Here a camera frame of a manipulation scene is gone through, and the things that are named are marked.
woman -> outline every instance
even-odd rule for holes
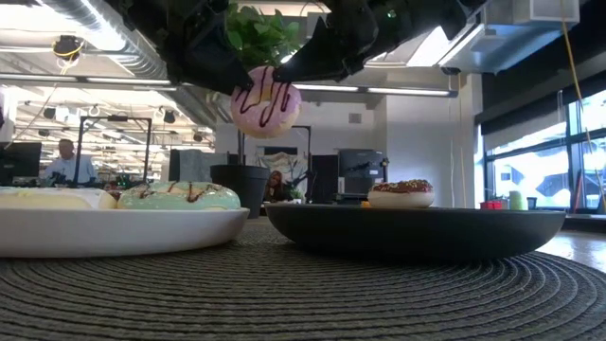
[[[293,200],[293,197],[288,190],[286,190],[286,187],[282,182],[282,173],[278,170],[272,171],[272,174],[269,176],[269,181],[265,186],[265,196],[263,200],[270,203]]]

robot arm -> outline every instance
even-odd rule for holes
[[[157,48],[169,78],[231,95],[253,81],[225,34],[229,0],[106,0]],[[324,0],[312,38],[274,73],[276,81],[340,81],[384,52],[437,26],[452,39],[487,0]]]

mint green donut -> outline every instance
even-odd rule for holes
[[[223,210],[240,208],[233,190],[203,182],[169,182],[140,185],[126,190],[121,209]]]

white plate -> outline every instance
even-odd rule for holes
[[[234,239],[248,212],[0,208],[0,257],[131,256],[209,247]]]

green leaves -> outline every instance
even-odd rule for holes
[[[276,10],[265,16],[252,7],[230,5],[226,23],[227,38],[238,51],[246,69],[261,65],[280,65],[285,56],[299,47],[297,22],[284,25],[284,16]]]

